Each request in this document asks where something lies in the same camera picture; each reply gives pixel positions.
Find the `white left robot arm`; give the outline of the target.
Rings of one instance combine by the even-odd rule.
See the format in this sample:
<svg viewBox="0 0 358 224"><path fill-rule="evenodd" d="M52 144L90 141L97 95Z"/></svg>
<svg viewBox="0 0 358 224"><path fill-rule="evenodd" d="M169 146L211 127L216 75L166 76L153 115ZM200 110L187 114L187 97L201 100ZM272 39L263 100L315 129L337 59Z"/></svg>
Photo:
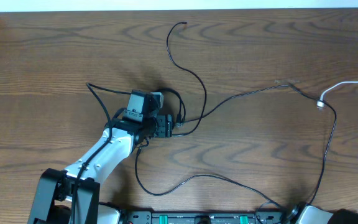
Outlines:
<svg viewBox="0 0 358 224"><path fill-rule="evenodd" d="M99 202L101 185L137 146L172 136L172 117L160 114L164 96L132 90L127 107L108 118L102 136L80 159L40 177L29 223L119 223L118 209Z"/></svg>

